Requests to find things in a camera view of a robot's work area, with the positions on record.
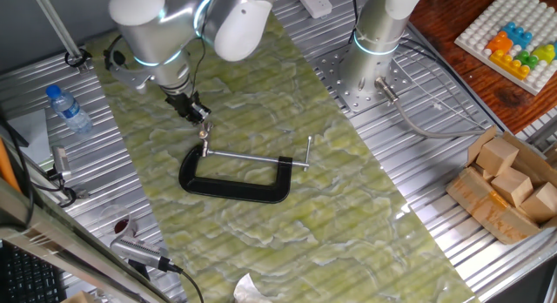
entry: green marble mat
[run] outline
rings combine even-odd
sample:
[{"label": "green marble mat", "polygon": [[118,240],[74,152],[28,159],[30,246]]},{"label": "green marble mat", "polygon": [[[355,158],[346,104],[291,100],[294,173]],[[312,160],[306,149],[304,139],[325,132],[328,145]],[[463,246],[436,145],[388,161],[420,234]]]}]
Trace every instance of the green marble mat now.
[{"label": "green marble mat", "polygon": [[[156,85],[141,95],[104,69],[102,50],[114,37],[88,50],[171,257],[206,302],[233,302],[246,273],[273,302],[476,301],[275,17],[241,63],[207,48],[198,89],[213,110],[215,150],[303,160],[314,136],[311,168],[293,168],[291,193],[276,205],[182,190],[178,168],[199,143],[198,128]],[[188,50],[195,65],[200,42]],[[213,157],[198,175],[269,184],[275,169]]]}]

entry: black c-clamp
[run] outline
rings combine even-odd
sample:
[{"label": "black c-clamp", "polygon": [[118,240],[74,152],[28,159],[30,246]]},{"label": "black c-clamp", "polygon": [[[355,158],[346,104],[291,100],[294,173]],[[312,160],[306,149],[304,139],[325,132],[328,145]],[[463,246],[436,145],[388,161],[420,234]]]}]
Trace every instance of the black c-clamp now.
[{"label": "black c-clamp", "polygon": [[[279,203],[288,196],[290,192],[290,181],[292,176],[292,166],[304,167],[304,171],[309,167],[309,151],[312,137],[308,138],[305,162],[293,161],[292,158],[279,157],[268,158],[237,154],[228,151],[213,151],[209,149],[209,131],[211,124],[205,127],[202,124],[199,137],[203,144],[197,145],[186,155],[184,162],[180,166],[178,181],[184,190],[193,194],[200,194],[224,199],[238,199],[259,203]],[[199,159],[209,155],[219,155],[229,158],[240,158],[272,162],[278,165],[277,177],[272,185],[254,185],[243,182],[228,180],[218,180],[212,178],[202,178],[196,176]]]}]

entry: cardboard box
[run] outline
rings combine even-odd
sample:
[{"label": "cardboard box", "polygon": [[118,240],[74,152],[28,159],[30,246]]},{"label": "cardboard box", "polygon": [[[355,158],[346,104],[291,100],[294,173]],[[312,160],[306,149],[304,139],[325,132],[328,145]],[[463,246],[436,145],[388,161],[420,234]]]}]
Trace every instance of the cardboard box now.
[{"label": "cardboard box", "polygon": [[495,178],[491,186],[514,207],[520,206],[534,192],[530,178],[511,167]]},{"label": "cardboard box", "polygon": [[[547,227],[557,226],[557,217],[538,225],[524,213],[506,202],[470,165],[480,154],[481,147],[491,141],[497,130],[490,128],[468,148],[466,168],[453,180],[446,191],[459,202],[490,233],[505,244],[512,244],[535,235]],[[534,188],[549,182],[557,185],[557,171],[538,156],[529,146],[523,145],[512,134],[503,134],[510,145],[519,150],[512,167],[526,174]]]},{"label": "cardboard box", "polygon": [[557,216],[557,189],[546,183],[520,206],[534,221],[543,223]]},{"label": "cardboard box", "polygon": [[513,164],[519,150],[503,138],[493,138],[481,146],[476,164],[495,177]]},{"label": "cardboard box", "polygon": [[491,182],[493,179],[495,179],[495,176],[493,174],[487,172],[485,169],[481,168],[478,164],[472,163],[471,167],[475,169],[481,175],[481,177],[483,177],[485,181]]}]

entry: water bottle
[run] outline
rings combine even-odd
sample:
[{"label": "water bottle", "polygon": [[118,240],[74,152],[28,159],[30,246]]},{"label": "water bottle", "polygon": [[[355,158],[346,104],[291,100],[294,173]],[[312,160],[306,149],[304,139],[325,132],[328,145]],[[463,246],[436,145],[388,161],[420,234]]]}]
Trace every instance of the water bottle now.
[{"label": "water bottle", "polygon": [[57,85],[46,88],[50,107],[75,133],[87,133],[93,127],[87,112],[80,108],[77,100],[68,92],[62,92]]}]

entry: gray cable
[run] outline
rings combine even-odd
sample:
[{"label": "gray cable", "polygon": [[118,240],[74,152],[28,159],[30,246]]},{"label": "gray cable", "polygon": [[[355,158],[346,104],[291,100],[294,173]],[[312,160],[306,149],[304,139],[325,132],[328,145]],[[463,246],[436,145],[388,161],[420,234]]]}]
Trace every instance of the gray cable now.
[{"label": "gray cable", "polygon": [[470,131],[460,131],[460,132],[451,132],[451,133],[436,133],[436,132],[425,131],[422,128],[418,127],[414,122],[412,122],[412,120],[410,120],[410,118],[408,117],[404,109],[402,109],[402,105],[400,105],[399,96],[397,95],[397,93],[394,92],[391,86],[389,86],[389,84],[386,82],[384,77],[378,77],[375,80],[374,84],[377,90],[383,91],[387,99],[394,104],[397,110],[399,110],[400,116],[402,116],[402,118],[406,121],[406,123],[410,125],[410,127],[414,131],[416,131],[416,133],[418,133],[419,135],[428,138],[459,138],[459,137],[465,137],[471,135],[481,135],[486,132],[484,130],[470,130]]},{"label": "gray cable", "polygon": [[451,133],[436,133],[436,132],[425,131],[422,128],[418,127],[414,122],[412,122],[412,120],[410,120],[406,112],[402,109],[399,100],[394,101],[394,106],[397,108],[397,110],[399,110],[400,116],[402,116],[402,118],[406,121],[406,123],[410,125],[410,127],[414,131],[416,131],[416,133],[428,138],[459,138],[459,137],[465,137],[471,135],[481,135],[485,133],[485,131],[483,130],[470,130],[470,131],[460,131],[460,132],[451,132]]}]

